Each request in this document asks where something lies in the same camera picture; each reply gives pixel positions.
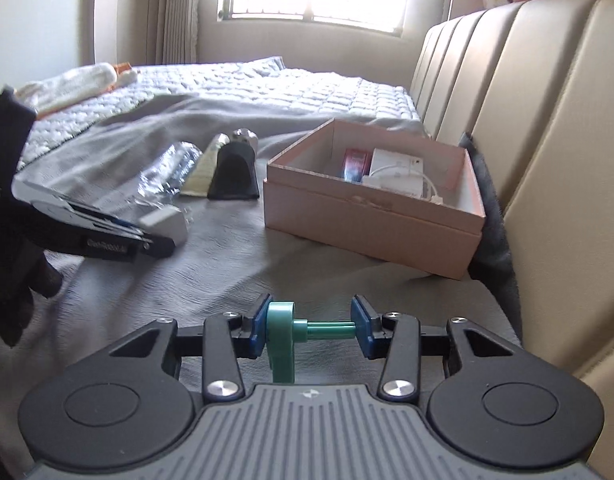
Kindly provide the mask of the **clear plastic bag with parts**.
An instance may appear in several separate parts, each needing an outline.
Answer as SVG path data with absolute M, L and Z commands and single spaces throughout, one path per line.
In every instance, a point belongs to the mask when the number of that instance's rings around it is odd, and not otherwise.
M 179 206 L 177 198 L 183 185 L 191 176 L 203 152 L 193 143 L 170 144 L 150 166 L 139 175 L 136 192 L 127 200 L 134 220 L 166 206 L 175 206 L 182 211 L 185 221 L 192 221 L 191 209 Z

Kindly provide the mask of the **beige curtain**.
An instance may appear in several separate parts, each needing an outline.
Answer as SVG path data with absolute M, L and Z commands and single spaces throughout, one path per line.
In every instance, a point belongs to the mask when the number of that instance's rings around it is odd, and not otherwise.
M 200 0 L 147 0 L 147 61 L 188 64 L 197 58 Z

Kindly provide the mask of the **black wedge-shaped object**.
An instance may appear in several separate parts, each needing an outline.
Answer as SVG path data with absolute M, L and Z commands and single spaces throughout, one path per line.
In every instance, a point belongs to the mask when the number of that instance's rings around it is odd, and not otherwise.
M 247 143 L 230 142 L 222 146 L 208 188 L 208 200 L 258 200 L 255 160 L 255 151 Z

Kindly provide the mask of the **grey blanket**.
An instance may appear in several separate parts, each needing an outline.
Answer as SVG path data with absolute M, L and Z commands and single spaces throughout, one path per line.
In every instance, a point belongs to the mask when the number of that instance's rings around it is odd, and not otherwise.
M 245 127 L 259 139 L 257 168 L 323 123 L 323 117 L 276 106 L 165 96 L 99 122 L 23 169 L 19 179 L 52 188 L 124 218 L 139 172 L 170 144 L 205 146 L 216 133 Z M 132 263 L 50 255 L 64 281 L 38 298 L 15 346 L 0 341 L 0 478 L 20 478 L 32 464 L 17 426 L 24 395 L 38 382 L 165 316 L 183 326 L 243 311 L 264 294 L 295 302 L 306 318 L 345 318 L 350 299 L 400 310 L 427 325 L 454 316 L 507 339 L 513 323 L 478 281 L 446 280 L 266 228 L 258 200 L 189 200 L 188 240 L 166 259 Z

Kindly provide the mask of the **white quilted bedspread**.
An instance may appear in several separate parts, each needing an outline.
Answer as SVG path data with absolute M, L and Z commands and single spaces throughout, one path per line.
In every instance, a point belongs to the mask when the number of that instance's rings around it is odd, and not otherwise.
M 127 84 L 38 119 L 17 168 L 24 168 L 104 119 L 127 113 L 155 96 L 179 94 L 333 116 L 401 119 L 414 124 L 420 120 L 413 99 L 403 87 L 288 68 L 279 56 L 251 62 L 140 66 L 130 70 Z

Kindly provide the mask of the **white rolled towel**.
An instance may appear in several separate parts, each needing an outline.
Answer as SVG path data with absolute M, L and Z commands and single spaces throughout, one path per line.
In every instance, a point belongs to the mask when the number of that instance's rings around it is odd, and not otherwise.
M 104 93 L 129 86 L 138 80 L 138 71 L 129 63 L 98 63 L 72 68 L 40 81 L 31 81 L 16 89 L 20 102 L 42 118 Z

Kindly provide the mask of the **silver metal plug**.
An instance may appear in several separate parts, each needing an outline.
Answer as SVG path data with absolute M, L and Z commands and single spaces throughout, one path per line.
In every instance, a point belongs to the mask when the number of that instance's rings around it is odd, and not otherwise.
M 258 154 L 258 136 L 252 130 L 247 128 L 238 128 L 230 133 L 232 142 L 240 142 L 249 145 L 254 151 L 254 155 Z

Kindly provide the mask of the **small white box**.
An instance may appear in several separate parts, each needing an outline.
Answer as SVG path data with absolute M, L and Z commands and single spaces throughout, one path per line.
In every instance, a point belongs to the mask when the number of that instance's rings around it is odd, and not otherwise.
M 421 198 L 425 190 L 423 174 L 424 162 L 421 157 L 375 148 L 369 174 L 361 182 L 382 190 Z

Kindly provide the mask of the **dark grey cloth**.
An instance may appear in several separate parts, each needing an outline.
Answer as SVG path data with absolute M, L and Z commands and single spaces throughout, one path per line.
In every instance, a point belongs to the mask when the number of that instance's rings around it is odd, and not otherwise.
M 470 133 L 462 133 L 459 146 L 470 157 L 485 211 L 482 238 L 468 266 L 468 273 L 470 278 L 480 281 L 490 291 L 508 318 L 516 337 L 523 341 L 520 292 L 496 188 L 485 157 L 478 151 Z

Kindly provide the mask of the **pink cardboard box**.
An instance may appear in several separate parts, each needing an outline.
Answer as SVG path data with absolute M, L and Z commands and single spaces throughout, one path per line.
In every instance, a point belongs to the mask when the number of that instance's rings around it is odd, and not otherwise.
M 345 181 L 350 148 L 421 158 L 438 200 Z M 486 219 L 464 148 L 337 119 L 269 160 L 264 212 L 269 229 L 456 280 L 467 272 Z

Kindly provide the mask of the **cream lotion tube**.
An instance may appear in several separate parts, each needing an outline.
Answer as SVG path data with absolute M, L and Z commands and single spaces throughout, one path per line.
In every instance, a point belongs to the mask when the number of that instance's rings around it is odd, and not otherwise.
M 215 170 L 217 167 L 217 157 L 219 151 L 230 142 L 229 136 L 226 133 L 218 133 L 208 144 L 208 147 L 195 168 L 185 180 L 185 184 L 181 188 L 180 194 L 191 197 L 206 197 L 211 187 Z

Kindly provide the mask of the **green plastic crank handle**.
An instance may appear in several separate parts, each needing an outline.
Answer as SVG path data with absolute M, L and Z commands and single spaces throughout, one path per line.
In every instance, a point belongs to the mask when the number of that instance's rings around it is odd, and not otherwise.
M 295 318 L 294 304 L 272 301 L 266 316 L 266 348 L 275 384 L 295 380 L 295 344 L 312 340 L 345 340 L 356 337 L 351 321 L 309 321 Z

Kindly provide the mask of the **pink snack packet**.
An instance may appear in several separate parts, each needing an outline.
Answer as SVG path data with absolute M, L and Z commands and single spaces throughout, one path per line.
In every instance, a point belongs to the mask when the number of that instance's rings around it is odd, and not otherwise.
M 347 148 L 343 158 L 343 179 L 347 182 L 361 182 L 369 174 L 371 158 L 368 151 Z

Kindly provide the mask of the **beige padded headboard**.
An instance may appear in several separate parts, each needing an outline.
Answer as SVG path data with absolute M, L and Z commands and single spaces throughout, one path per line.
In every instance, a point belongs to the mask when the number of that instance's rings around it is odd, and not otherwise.
M 410 93 L 437 141 L 470 136 L 498 198 L 526 349 L 583 379 L 614 479 L 614 0 L 532 0 L 431 27 Z

